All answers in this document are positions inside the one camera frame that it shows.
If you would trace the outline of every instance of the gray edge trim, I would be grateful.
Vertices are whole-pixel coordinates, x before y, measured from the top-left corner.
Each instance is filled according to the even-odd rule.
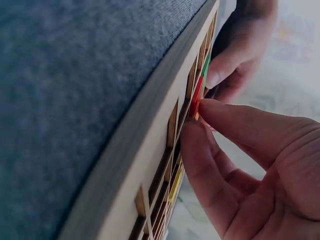
[[[215,2],[204,3],[140,91],[90,173],[58,239],[92,240],[98,236],[134,156]]]

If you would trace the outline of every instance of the gray upholstered cushion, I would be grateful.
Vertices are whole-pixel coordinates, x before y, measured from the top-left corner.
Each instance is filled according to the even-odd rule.
[[[48,239],[205,0],[2,0],[0,236]]]

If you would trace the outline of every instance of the hand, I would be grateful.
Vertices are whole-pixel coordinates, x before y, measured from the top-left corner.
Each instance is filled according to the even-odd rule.
[[[257,71],[277,19],[276,0],[238,0],[212,49],[206,87],[230,103]],[[207,98],[212,98],[209,91]]]
[[[223,240],[320,239],[320,123],[212,99],[199,112],[266,170],[238,169],[198,121],[181,133],[185,171]]]

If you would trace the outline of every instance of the green tab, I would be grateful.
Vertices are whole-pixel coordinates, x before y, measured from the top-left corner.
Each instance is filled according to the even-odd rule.
[[[205,62],[204,62],[204,66],[203,66],[203,69],[202,69],[202,73],[201,73],[201,76],[203,76],[203,83],[202,83],[202,89],[201,89],[201,95],[202,96],[203,96],[204,91],[205,91],[210,59],[211,59],[211,54],[208,54],[206,56],[206,59],[205,59]]]

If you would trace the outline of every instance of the yellow tab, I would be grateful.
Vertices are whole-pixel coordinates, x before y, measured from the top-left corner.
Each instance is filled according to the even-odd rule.
[[[179,166],[178,171],[176,172],[176,176],[172,185],[172,189],[169,194],[169,202],[173,203],[176,199],[177,193],[178,193],[178,187],[180,185],[181,179],[182,179],[183,171],[181,167]]]

